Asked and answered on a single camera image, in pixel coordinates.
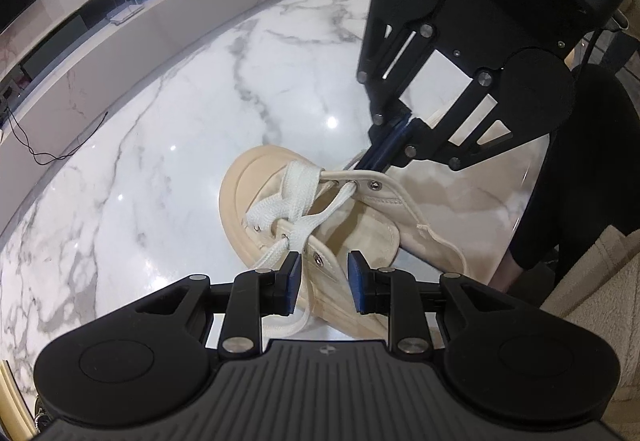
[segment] marble floor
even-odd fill
[[[53,338],[191,273],[219,283],[245,269],[218,215],[236,156],[273,143],[336,167],[368,146],[368,100],[355,80],[368,6],[275,0],[252,10],[141,82],[47,172],[0,237],[0,356],[30,406],[33,363]],[[469,81],[435,55],[403,100],[427,118]],[[501,166],[428,170],[432,189],[417,202],[470,264],[497,265],[546,144],[504,154]],[[509,169],[500,183],[498,168]],[[406,175],[415,183],[415,170]],[[402,251],[396,262],[420,280],[438,276]],[[305,334],[344,337],[318,322]]]

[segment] white shoelace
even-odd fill
[[[256,230],[270,230],[279,218],[285,218],[292,224],[289,236],[283,235],[271,246],[251,269],[268,267],[279,269],[278,262],[287,251],[302,253],[313,231],[326,221],[356,192],[355,181],[345,183],[334,200],[319,214],[306,215],[316,200],[321,169],[301,161],[292,161],[287,165],[280,191],[273,196],[257,202],[246,213],[246,222]],[[290,337],[305,328],[311,317],[314,290],[303,269],[302,284],[306,290],[306,309],[302,317],[286,326],[265,328],[264,336],[269,338]]]

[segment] beige sneaker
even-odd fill
[[[278,269],[289,251],[303,253],[298,304],[305,313],[268,337],[295,334],[313,314],[353,338],[386,338],[386,318],[356,313],[346,275],[351,250],[372,268],[388,267],[402,241],[410,241],[423,260],[466,275],[460,250],[433,233],[404,188],[379,172],[330,172],[290,150],[261,146],[231,165],[219,207],[247,267]]]

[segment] screw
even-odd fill
[[[232,336],[222,342],[222,348],[228,353],[241,355],[254,348],[254,342],[244,336]]]
[[[457,157],[452,157],[449,160],[449,168],[453,170],[453,172],[457,172],[458,170],[460,170],[460,167],[462,165],[460,164],[460,159],[458,159]]]
[[[430,347],[431,344],[422,338],[404,338],[398,342],[398,349],[408,355],[421,355]]]
[[[420,36],[431,38],[433,36],[433,27],[429,24],[422,24],[420,26]]]
[[[483,71],[478,74],[478,83],[482,85],[482,87],[489,87],[489,85],[494,83],[494,78],[488,72]]]

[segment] black cable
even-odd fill
[[[587,50],[584,52],[584,56],[582,57],[582,62],[580,63],[580,70],[578,71],[578,76],[575,79],[576,83],[578,82],[578,80],[580,80],[580,76],[582,76],[582,72],[584,71],[584,68],[589,63],[589,58],[591,58],[591,54],[593,53],[593,50],[596,47],[596,42],[598,42],[598,39],[600,38],[600,36],[602,36],[602,32],[603,32],[602,29],[596,29],[593,32],[593,35],[591,35],[591,39],[589,40],[589,45],[587,45]]]
[[[15,118],[14,115],[14,111],[11,110],[11,107],[9,107],[9,103],[7,102],[6,104],[6,110],[5,112],[9,113],[9,125],[11,126],[11,131],[14,133],[15,138],[18,140],[18,142],[27,147],[27,150],[29,150],[29,152],[31,153],[31,155],[33,156],[33,160],[41,166],[46,166],[50,163],[53,163],[53,161],[62,161],[64,159],[67,159],[71,156],[73,156],[73,154],[75,154],[80,147],[82,147],[82,145],[84,145],[97,131],[98,129],[102,126],[102,124],[104,123],[104,120],[107,118],[107,114],[109,114],[109,112],[105,112],[104,116],[102,116],[102,119],[100,120],[100,123],[98,124],[98,126],[94,129],[94,131],[84,140],[82,141],[81,144],[79,144],[77,147],[75,147],[71,152],[67,153],[67,154],[63,154],[62,156],[55,156],[53,154],[50,154],[49,152],[36,152],[33,150],[33,148],[31,148],[31,145],[29,144],[29,136],[27,136],[27,133],[24,131],[24,129],[20,126],[20,123],[18,122],[18,120]],[[22,134],[24,135],[24,139],[25,141],[21,140],[20,137],[18,137],[18,135],[15,133],[15,128],[14,128],[14,124],[11,121],[12,117],[14,118],[15,124],[17,126],[17,128],[20,129],[20,131],[22,132]],[[40,162],[38,160],[39,156],[48,156],[51,159],[49,159],[48,161],[45,161],[44,163]]]

